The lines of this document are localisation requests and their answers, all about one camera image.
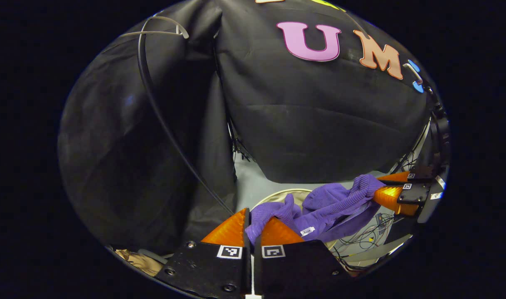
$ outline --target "laundry basket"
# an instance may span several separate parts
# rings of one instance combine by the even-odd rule
[[[299,206],[299,208],[301,208],[301,210],[302,210],[303,208],[302,208],[301,205],[303,204],[303,202],[305,201],[305,198],[307,197],[307,195],[310,192],[312,192],[312,190],[308,190],[308,189],[286,189],[286,190],[283,190],[283,191],[279,191],[279,192],[273,193],[272,195],[269,195],[265,199],[262,199],[253,208],[255,208],[256,206],[258,206],[261,203],[272,203],[272,202],[284,203],[286,195],[292,194],[293,195],[293,202],[295,204],[297,204],[297,206]],[[324,243],[324,244],[325,244],[325,246],[327,246],[327,248],[329,250],[331,250],[334,247],[334,245],[336,244],[336,242],[338,242],[338,240],[330,241],[330,242],[327,242],[327,243]]]

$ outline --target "purple cloth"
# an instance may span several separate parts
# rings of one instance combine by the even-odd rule
[[[251,244],[255,244],[266,223],[275,216],[305,241],[330,242],[353,235],[369,223],[380,208],[371,199],[375,191],[383,186],[370,174],[355,178],[350,190],[338,183],[323,185],[305,198],[302,212],[294,204],[293,195],[288,194],[284,203],[256,206],[251,211],[251,225],[246,233]]]

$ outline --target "pink letter u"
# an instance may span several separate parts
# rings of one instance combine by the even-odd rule
[[[283,30],[287,49],[292,55],[305,60],[331,61],[340,55],[338,34],[340,29],[327,25],[317,25],[316,28],[323,32],[325,37],[325,49],[312,50],[305,42],[305,29],[308,26],[298,22],[282,22],[277,24]]]

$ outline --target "screw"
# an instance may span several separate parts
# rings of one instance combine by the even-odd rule
[[[224,287],[223,287],[223,290],[226,291],[226,292],[232,292],[236,289],[235,286],[233,286],[232,284],[226,284]]]

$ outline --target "bolt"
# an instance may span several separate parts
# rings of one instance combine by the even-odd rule
[[[224,287],[223,287],[223,290],[226,291],[226,292],[232,292],[236,289],[235,286],[233,286],[232,284],[226,284]]]
[[[175,275],[175,271],[174,271],[173,269],[170,269],[170,268],[168,268],[168,269],[164,270],[164,272],[165,272],[166,274],[168,274],[168,275]]]

